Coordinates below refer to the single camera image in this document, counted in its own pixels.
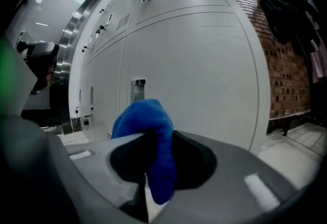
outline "blue fabric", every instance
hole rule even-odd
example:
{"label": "blue fabric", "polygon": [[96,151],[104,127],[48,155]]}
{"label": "blue fabric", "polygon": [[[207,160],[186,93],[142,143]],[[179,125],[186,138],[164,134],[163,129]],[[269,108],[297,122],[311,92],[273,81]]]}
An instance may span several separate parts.
{"label": "blue fabric", "polygon": [[112,138],[139,132],[152,132],[157,137],[157,156],[147,172],[148,184],[154,202],[164,204],[172,197],[177,179],[172,155],[173,122],[156,99],[132,103],[116,119]]}

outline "vent slot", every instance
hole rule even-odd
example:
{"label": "vent slot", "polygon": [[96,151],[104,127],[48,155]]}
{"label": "vent slot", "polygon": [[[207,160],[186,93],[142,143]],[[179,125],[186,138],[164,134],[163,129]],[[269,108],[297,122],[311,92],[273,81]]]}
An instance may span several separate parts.
{"label": "vent slot", "polygon": [[119,20],[116,30],[120,29],[123,25],[126,25],[129,19],[129,14],[126,17],[123,17]]}

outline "blue towel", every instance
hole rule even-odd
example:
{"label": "blue towel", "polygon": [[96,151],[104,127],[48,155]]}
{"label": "blue towel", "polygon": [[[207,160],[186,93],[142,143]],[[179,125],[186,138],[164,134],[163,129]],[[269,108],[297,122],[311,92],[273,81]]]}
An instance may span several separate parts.
{"label": "blue towel", "polygon": [[139,132],[153,132],[157,137],[157,156],[147,172],[148,184],[154,202],[164,204],[172,197],[177,179],[172,155],[173,122],[156,99],[132,103],[116,119],[112,138]]}

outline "white strip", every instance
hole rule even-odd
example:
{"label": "white strip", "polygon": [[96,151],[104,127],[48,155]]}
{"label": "white strip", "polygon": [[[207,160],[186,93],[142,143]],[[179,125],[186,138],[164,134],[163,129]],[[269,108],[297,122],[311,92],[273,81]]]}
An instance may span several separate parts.
{"label": "white strip", "polygon": [[257,174],[246,176],[244,182],[265,212],[271,211],[281,204]]}
{"label": "white strip", "polygon": [[47,27],[47,24],[43,24],[43,23],[39,23],[39,22],[36,22],[35,24],[38,24],[38,25],[46,26]]}
{"label": "white strip", "polygon": [[92,155],[92,153],[89,150],[86,150],[86,151],[83,151],[83,152],[80,152],[77,154],[70,155],[69,157],[72,161],[74,161],[74,160],[85,158],[85,157],[91,156],[91,155]]}

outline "brick wall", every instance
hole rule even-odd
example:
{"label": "brick wall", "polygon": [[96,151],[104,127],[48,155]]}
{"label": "brick wall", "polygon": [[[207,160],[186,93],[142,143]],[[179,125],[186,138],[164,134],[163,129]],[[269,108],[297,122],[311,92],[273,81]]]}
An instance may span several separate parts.
{"label": "brick wall", "polygon": [[257,0],[236,0],[249,17],[265,52],[271,86],[270,118],[301,114],[310,110],[310,90],[303,57],[290,43],[276,42]]}

